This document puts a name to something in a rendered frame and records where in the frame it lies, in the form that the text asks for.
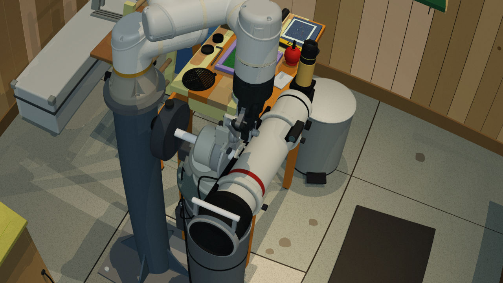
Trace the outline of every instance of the wooden baseboard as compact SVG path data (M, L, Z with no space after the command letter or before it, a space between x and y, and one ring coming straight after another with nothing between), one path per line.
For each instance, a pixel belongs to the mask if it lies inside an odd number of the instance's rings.
M18 104L14 104L9 108L7 113L0 120L0 136L5 132L8 126L14 121L14 118L19 114Z
M482 132L475 130L450 117L440 114L428 107L416 103L406 97L398 95L378 85L355 77L349 73L330 67L323 63L316 63L314 74L322 78L328 78L340 82L349 89L357 91L373 99L382 101L390 106L402 110L410 115L449 131L470 142L503 156L503 143L491 138Z

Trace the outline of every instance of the black mesh disc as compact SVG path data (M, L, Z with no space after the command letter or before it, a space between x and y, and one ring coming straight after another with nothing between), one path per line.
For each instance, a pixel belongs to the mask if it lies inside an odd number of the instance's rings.
M182 83L192 91L204 91L212 87L217 74L206 68L188 70L182 77Z

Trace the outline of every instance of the black seam strip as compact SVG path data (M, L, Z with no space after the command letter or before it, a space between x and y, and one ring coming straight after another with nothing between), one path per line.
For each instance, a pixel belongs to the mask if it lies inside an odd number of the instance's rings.
M307 109L307 117L309 117L309 116L310 116L310 113L309 113L309 108L307 107L307 104L304 102L304 100L300 99L299 97L296 97L295 95L291 95L291 94L284 94L284 95L282 95L281 97L284 97L284 96L291 96L291 97L295 97L296 99L300 100L300 101L304 104L304 106L306 107L306 109Z
M205 266L202 266L200 263L198 263L198 262L194 259L194 257L192 256L192 254L190 253L190 251L189 251L188 249L187 249L187 252L190 254L190 257L192 258L192 260L193 260L195 263L197 263L198 265L200 265L202 268L205 268L205 269L207 269L207 270L211 270L211 271L228 271L228 270L234 269L234 268L236 268L236 267L240 266L240 265L243 263L243 261L244 261L244 260L248 257L248 254L246 254L246 256L244 257L244 259L243 259L240 263L238 263L236 266L231 267L231 268L228 268L228 269L211 269L211 268L207 268L207 267L205 267Z
M32 102L24 99L24 98L21 98L21 97L17 96L16 93L14 93L14 98L17 98L17 99L19 99L19 100L21 100L21 101L23 101L25 103L30 104L33 107L36 107L36 108L38 108L38 109L40 109L42 111L45 111L45 112L47 112L47 113L49 113L51 115L56 116L56 114L61 109L61 107L64 105L64 103L66 102L66 100L68 99L68 97L70 97L73 94L73 92L75 91L75 89L80 85L80 83L82 82L82 80L89 74L89 72L91 71L91 69L96 65L96 63L98 63L98 61L99 60L96 59L96 61L93 63L93 65L91 65L91 67L89 68L89 70L87 70L87 72L82 76L82 78L78 81L78 83L73 87L73 89L70 91L70 93L65 97L65 99L63 100L63 102L59 105L58 109L56 109L56 111L54 111L54 112L49 111L49 110L47 110L47 109L45 109L45 108L43 108L41 106L38 106L38 105L36 105L36 104L34 104L34 103L32 103Z

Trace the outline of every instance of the tiled floor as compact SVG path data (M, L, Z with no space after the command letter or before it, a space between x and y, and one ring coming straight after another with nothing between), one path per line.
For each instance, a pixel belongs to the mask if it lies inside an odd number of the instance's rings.
M99 101L100 87L88 99ZM269 186L246 282L327 282L356 205L436 229L424 282L498 282L503 157L353 93L357 111L327 185L295 172L282 188L284 162ZM193 132L216 122L196 113ZM0 201L28 220L55 282L106 283L96 270L129 218L113 115L106 109L69 125L54 135L14 120L0 137ZM174 217L176 156L164 164L166 214Z

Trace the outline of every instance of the black mat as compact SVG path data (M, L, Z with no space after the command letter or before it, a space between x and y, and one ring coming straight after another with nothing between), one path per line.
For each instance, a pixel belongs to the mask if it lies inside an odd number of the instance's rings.
M434 235L433 228L357 205L328 283L423 282Z

